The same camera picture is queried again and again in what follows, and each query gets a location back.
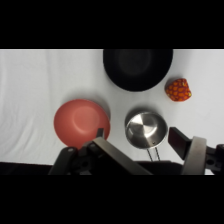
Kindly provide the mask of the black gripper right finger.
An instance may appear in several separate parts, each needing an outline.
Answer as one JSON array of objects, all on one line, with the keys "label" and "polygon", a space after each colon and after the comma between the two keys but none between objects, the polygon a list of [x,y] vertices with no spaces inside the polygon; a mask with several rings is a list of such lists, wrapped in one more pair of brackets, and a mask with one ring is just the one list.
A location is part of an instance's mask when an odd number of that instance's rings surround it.
[{"label": "black gripper right finger", "polygon": [[224,143],[212,148],[206,139],[189,139],[176,127],[169,128],[168,143],[184,161],[182,175],[204,175],[206,169],[224,175]]}]

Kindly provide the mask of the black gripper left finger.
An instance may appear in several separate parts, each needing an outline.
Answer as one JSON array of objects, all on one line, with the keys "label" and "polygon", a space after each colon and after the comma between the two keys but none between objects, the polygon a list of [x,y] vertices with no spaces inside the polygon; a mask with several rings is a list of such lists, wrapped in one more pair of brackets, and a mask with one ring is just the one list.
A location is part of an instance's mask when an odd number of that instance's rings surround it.
[{"label": "black gripper left finger", "polygon": [[151,172],[131,160],[104,139],[104,129],[99,128],[96,138],[80,149],[66,147],[61,150],[50,175],[151,175]]}]

